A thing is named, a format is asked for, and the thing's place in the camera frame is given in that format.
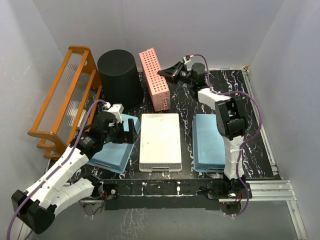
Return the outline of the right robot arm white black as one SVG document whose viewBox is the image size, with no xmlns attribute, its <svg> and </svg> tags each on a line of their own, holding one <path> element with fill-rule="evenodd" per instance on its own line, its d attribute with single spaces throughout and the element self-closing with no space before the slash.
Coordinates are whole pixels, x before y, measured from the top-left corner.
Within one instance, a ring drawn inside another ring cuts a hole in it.
<svg viewBox="0 0 320 240">
<path fill-rule="evenodd" d="M 250 192 L 242 165 L 244 137 L 248 127 L 244 100 L 215 91 L 210 86 L 209 68 L 206 63 L 193 63 L 191 70 L 188 70 L 186 63 L 179 61 L 157 73 L 169 83 L 183 82 L 189 85 L 192 98 L 214 110 L 217 131 L 224 143 L 223 194 L 233 199 L 245 192 L 246 198 L 249 199 Z"/>
</svg>

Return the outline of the light blue perforated basket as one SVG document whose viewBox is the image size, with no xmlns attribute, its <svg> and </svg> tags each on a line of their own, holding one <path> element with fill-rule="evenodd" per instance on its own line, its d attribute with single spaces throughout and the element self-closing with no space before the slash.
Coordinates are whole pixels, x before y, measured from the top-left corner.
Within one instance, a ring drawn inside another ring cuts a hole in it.
<svg viewBox="0 0 320 240">
<path fill-rule="evenodd" d="M 139 136 L 140 122 L 135 116 L 122 114 L 122 122 L 124 131 L 129 130 L 128 119 L 133 119 L 135 130 L 137 132 L 137 139 Z M 88 162 L 90 166 L 100 167 L 114 173 L 121 174 L 125 171 L 130 155 L 132 153 L 134 144 L 128 143 L 112 143 L 103 144 L 102 150 L 97 152 Z"/>
</svg>

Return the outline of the large black plastic bucket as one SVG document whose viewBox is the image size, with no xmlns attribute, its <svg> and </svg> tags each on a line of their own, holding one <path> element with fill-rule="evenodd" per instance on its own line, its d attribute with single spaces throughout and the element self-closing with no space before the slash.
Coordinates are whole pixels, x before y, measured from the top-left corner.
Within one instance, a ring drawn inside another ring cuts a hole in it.
<svg viewBox="0 0 320 240">
<path fill-rule="evenodd" d="M 134 56 L 127 50 L 114 49 L 102 54 L 97 61 L 104 100 L 122 104 L 128 112 L 139 107 L 144 99 Z"/>
</svg>

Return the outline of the white perforated basket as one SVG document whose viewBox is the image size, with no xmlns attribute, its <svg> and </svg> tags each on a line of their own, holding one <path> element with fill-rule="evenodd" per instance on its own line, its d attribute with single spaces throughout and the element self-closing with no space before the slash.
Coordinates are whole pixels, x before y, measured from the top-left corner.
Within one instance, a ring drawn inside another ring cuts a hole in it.
<svg viewBox="0 0 320 240">
<path fill-rule="evenodd" d="M 141 172 L 182 170 L 180 120 L 177 113 L 141 115 L 139 170 Z"/>
</svg>

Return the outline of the dark blue perforated basket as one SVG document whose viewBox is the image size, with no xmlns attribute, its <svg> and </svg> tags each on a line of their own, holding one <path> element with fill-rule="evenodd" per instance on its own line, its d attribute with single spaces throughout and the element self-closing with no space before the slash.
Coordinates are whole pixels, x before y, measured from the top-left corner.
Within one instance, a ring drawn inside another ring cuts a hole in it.
<svg viewBox="0 0 320 240">
<path fill-rule="evenodd" d="M 193 168 L 199 173 L 222 173 L 225 147 L 214 114 L 196 114 L 192 121 Z"/>
</svg>

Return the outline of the pink perforated basket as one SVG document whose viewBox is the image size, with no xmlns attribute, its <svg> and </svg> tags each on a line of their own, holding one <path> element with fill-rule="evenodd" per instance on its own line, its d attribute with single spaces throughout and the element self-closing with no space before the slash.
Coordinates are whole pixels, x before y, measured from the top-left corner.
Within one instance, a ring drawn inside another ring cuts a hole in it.
<svg viewBox="0 0 320 240">
<path fill-rule="evenodd" d="M 161 65 L 154 48 L 139 53 L 143 74 L 155 112 L 166 111 L 171 107 L 170 90 L 163 76 L 158 74 Z"/>
</svg>

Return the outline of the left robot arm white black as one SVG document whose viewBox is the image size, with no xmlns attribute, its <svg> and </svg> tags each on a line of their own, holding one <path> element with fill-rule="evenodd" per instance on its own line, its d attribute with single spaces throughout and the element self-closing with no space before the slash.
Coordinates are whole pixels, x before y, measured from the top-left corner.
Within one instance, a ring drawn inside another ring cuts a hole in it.
<svg viewBox="0 0 320 240">
<path fill-rule="evenodd" d="M 103 181 L 90 173 L 71 185 L 66 183 L 104 145 L 133 144 L 137 138 L 133 118 L 123 121 L 116 113 L 99 113 L 92 124 L 81 127 L 59 160 L 38 181 L 24 191 L 16 190 L 13 193 L 14 217 L 19 218 L 35 234 L 41 234 L 69 206 L 83 198 L 101 198 Z"/>
</svg>

